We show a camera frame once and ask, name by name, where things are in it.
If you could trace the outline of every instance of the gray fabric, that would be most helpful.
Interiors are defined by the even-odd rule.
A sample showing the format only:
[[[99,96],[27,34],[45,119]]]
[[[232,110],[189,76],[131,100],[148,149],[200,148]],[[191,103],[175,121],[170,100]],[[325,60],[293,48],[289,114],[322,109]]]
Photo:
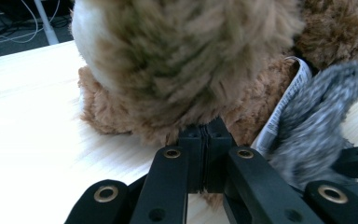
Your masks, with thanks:
[[[358,99],[358,63],[333,65],[298,92],[283,110],[278,145],[269,161],[290,185],[350,181],[330,167],[342,148],[350,147],[340,124]]]

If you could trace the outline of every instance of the white cable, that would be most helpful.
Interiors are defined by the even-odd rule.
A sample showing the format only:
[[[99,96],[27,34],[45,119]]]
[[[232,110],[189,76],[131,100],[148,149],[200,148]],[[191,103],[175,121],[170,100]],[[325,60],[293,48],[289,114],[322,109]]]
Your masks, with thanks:
[[[19,44],[28,43],[28,42],[30,42],[31,40],[34,39],[34,37],[36,36],[37,33],[39,33],[40,31],[43,30],[43,27],[42,27],[41,29],[38,29],[39,26],[38,26],[38,23],[37,23],[36,16],[35,16],[34,13],[32,12],[32,10],[27,6],[27,4],[25,4],[25,2],[24,2],[23,0],[21,0],[21,1],[22,1],[22,3],[27,7],[28,11],[31,13],[32,17],[34,18],[34,22],[35,22],[35,25],[36,25],[36,29],[35,29],[34,32],[27,34],[27,35],[33,35],[33,36],[32,36],[31,38],[29,38],[28,40],[26,40],[26,41],[16,41],[15,39],[22,38],[22,37],[26,37],[27,35],[20,35],[20,36],[11,37],[11,38],[9,38],[9,37],[7,37],[7,36],[4,36],[4,35],[0,35],[0,38],[4,38],[4,39],[5,39],[5,40],[1,40],[0,43],[4,43],[4,42],[7,42],[7,41],[12,41],[12,42],[14,42],[14,43],[19,43]],[[59,7],[60,7],[60,0],[58,0],[57,7],[56,7],[56,9],[55,9],[55,11],[54,11],[54,14],[52,15],[52,17],[51,17],[51,19],[50,19],[49,22],[51,22],[52,20],[54,20],[56,14],[57,14],[57,11],[58,11],[58,9],[59,9]]]

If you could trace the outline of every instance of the gray cloth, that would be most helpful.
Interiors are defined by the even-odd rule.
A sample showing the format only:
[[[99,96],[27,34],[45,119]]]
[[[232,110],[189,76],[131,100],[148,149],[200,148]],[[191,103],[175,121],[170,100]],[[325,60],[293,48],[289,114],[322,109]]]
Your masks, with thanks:
[[[340,124],[357,99],[358,63],[349,62],[322,71],[287,105],[269,163],[288,184],[304,189],[314,180],[350,181],[330,167],[351,147]]]

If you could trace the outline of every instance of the dark floor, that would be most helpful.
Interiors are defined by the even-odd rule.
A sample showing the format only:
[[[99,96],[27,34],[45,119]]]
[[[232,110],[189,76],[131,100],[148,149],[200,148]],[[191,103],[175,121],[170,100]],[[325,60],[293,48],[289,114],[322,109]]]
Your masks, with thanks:
[[[24,3],[29,5],[29,8],[33,10],[34,5],[32,4],[34,4],[34,1],[30,2],[28,0],[24,1]],[[68,29],[70,23],[69,7],[65,4],[65,1],[63,0],[60,1],[59,5],[58,0],[50,0],[50,3],[54,5],[53,11],[55,11],[56,6],[59,6],[59,13],[57,13],[56,16],[50,22],[59,42],[62,43],[73,40]],[[22,7],[24,10],[26,9],[21,0],[17,0],[16,6]],[[46,12],[48,16],[53,15],[53,12],[50,12],[50,14],[47,10]],[[45,32],[44,30],[41,30],[43,24],[40,18],[38,18],[38,15],[35,15],[39,30],[38,32],[36,32],[35,20],[32,19],[30,15],[31,13],[27,16],[29,16],[31,19],[28,18],[24,20],[13,21],[13,18],[11,16],[0,10],[0,56],[48,46],[48,40],[46,38]]]

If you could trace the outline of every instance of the black metal bracket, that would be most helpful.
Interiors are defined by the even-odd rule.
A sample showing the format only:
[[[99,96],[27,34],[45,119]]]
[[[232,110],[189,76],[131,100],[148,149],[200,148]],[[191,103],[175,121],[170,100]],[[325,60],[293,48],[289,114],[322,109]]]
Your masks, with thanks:
[[[333,167],[358,178],[358,147],[342,150]],[[65,223],[186,223],[188,193],[203,191],[224,194],[230,223],[358,223],[358,183],[293,189],[256,150],[237,147],[221,119],[181,132],[129,186],[104,180],[89,187]]]

